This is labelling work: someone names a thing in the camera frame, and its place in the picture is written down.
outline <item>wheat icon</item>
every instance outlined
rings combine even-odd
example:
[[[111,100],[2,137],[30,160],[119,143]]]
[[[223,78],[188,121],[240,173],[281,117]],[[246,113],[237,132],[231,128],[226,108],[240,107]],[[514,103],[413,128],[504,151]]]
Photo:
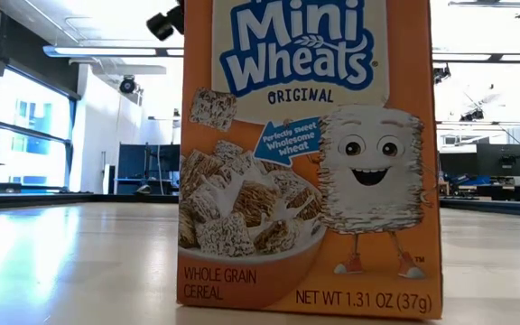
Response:
[[[322,46],[326,46],[326,47],[331,48],[332,50],[339,51],[338,46],[325,42],[324,38],[320,35],[303,35],[300,38],[298,38],[298,40],[294,41],[294,44],[299,44],[299,45],[310,47],[313,49],[318,49],[318,48],[321,48]],[[360,42],[360,44],[357,47],[352,48],[352,49],[346,49],[346,52],[347,53],[360,52],[360,51],[364,50],[367,45],[368,45],[368,38],[364,35],[362,42]]]

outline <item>ceiling mounted camera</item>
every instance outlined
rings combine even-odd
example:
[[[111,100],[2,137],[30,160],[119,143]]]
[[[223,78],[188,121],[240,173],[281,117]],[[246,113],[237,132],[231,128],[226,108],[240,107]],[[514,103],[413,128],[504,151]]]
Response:
[[[184,34],[184,0],[178,0],[178,5],[173,7],[166,15],[158,13],[146,23],[150,32],[160,41],[165,41],[172,36],[175,28],[180,34]]]
[[[119,85],[119,91],[122,94],[133,94],[139,89],[137,83],[135,83],[135,76],[124,76],[124,80]]]

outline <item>blue arrow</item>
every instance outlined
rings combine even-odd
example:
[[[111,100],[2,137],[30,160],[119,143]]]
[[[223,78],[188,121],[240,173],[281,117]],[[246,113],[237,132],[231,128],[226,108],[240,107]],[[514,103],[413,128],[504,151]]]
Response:
[[[268,122],[258,139],[254,157],[291,167],[292,158],[319,150],[319,118],[310,117],[289,125],[274,126]]]

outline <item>glossy floor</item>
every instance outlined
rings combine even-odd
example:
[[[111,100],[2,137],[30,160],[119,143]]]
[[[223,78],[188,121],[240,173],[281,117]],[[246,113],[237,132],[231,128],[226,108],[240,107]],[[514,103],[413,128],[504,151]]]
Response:
[[[0,211],[0,324],[393,323],[179,307],[176,218],[149,204]],[[444,210],[442,237],[435,323],[520,324],[520,218]]]

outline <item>orange cereal box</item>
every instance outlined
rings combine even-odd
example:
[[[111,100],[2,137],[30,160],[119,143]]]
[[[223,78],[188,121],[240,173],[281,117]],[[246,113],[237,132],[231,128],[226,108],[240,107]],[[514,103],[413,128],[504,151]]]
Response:
[[[429,12],[186,2],[180,303],[441,317]]]

